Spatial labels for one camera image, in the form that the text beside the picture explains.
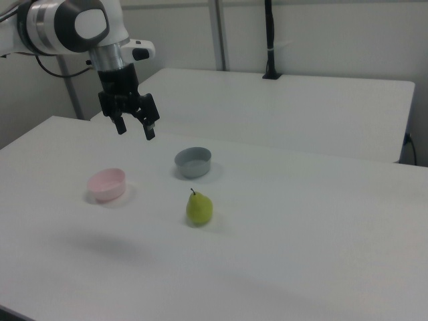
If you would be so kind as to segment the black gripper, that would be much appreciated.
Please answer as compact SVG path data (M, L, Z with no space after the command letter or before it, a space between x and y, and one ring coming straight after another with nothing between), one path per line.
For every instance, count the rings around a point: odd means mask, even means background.
M126 132L126 125L120 113L133 115L141 124L147 140L155 137L155 122L160 119L151 94L140 96L138 78L134 64L126 67L98 72L102 91L98 93L102 113L112 117L119 135Z

